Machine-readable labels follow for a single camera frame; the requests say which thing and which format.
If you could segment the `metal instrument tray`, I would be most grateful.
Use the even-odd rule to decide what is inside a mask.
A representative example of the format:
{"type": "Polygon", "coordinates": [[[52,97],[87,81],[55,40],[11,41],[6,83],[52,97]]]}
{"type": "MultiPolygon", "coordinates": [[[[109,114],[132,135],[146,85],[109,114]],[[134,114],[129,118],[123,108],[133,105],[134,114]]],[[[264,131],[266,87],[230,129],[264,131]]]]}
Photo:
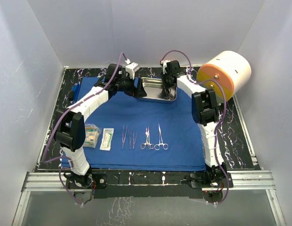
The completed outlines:
{"type": "Polygon", "coordinates": [[[173,104],[177,97],[177,87],[171,87],[172,100],[165,100],[164,87],[161,78],[148,78],[142,77],[143,87],[147,96],[144,98],[138,98],[140,101],[156,102],[164,104],[173,104]]]}

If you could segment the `blue surgical drape cloth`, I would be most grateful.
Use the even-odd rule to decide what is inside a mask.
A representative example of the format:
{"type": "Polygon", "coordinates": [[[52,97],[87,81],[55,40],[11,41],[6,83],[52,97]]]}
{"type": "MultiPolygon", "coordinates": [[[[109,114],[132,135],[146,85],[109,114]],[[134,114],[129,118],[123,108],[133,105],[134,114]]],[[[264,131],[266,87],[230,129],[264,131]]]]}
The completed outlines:
{"type": "Polygon", "coordinates": [[[144,102],[118,92],[87,123],[113,128],[109,151],[85,148],[91,167],[115,170],[205,170],[191,98],[182,90],[172,104],[144,102]]]}

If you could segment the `white suture packet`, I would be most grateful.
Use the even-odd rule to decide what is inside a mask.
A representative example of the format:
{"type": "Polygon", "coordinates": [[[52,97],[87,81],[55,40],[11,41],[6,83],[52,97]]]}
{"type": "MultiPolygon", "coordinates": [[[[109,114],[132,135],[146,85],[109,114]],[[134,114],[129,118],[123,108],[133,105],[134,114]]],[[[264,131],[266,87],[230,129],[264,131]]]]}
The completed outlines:
{"type": "Polygon", "coordinates": [[[103,136],[101,140],[100,150],[102,151],[110,151],[111,143],[113,139],[114,128],[104,128],[103,136]]]}

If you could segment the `steel hemostat clamp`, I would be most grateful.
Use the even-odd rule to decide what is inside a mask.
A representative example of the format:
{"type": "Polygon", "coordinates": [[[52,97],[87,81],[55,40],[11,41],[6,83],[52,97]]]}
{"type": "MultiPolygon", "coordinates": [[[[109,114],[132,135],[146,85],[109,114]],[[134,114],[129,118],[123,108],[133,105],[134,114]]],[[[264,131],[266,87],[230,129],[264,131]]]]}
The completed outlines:
{"type": "Polygon", "coordinates": [[[151,144],[150,142],[150,128],[149,127],[146,128],[145,135],[146,135],[146,141],[145,143],[142,143],[140,145],[140,149],[144,150],[146,147],[148,147],[149,150],[154,150],[154,144],[151,144]]]}

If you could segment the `steel surgical scissors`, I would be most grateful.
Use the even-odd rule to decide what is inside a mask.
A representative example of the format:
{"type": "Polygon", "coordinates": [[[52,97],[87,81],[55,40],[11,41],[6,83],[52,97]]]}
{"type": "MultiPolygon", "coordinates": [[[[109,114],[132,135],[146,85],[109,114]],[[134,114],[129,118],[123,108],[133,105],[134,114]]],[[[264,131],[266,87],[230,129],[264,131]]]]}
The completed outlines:
{"type": "Polygon", "coordinates": [[[159,131],[159,142],[154,145],[154,149],[156,151],[159,151],[160,148],[163,148],[164,150],[167,150],[169,148],[169,145],[167,143],[163,142],[160,124],[158,124],[158,131],[159,131]]]}

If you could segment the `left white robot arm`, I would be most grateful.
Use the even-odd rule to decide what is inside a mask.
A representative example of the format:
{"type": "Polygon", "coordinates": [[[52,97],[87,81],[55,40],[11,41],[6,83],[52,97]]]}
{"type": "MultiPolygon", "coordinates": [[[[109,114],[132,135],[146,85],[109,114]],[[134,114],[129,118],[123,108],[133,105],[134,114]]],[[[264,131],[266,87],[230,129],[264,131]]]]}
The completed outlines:
{"type": "Polygon", "coordinates": [[[58,120],[54,139],[60,143],[71,168],[71,174],[67,179],[77,186],[87,188],[93,180],[83,150],[86,138],[85,121],[118,91],[134,98],[144,97],[145,92],[140,93],[134,85],[135,73],[138,69],[139,65],[134,62],[127,62],[125,67],[110,64],[106,73],[84,97],[64,112],[60,112],[61,118],[58,120]]]}

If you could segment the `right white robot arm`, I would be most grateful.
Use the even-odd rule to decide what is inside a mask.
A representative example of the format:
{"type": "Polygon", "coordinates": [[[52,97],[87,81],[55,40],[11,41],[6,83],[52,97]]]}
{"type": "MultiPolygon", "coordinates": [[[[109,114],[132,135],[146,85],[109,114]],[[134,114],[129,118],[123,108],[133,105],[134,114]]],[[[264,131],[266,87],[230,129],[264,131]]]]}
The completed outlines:
{"type": "Polygon", "coordinates": [[[170,88],[174,85],[191,97],[192,117],[200,129],[204,149],[206,170],[202,180],[215,187],[227,178],[217,136],[217,128],[224,117],[219,118],[216,93],[213,89],[203,87],[203,81],[196,81],[190,74],[184,73],[177,60],[161,60],[160,65],[163,87],[170,88]]]}

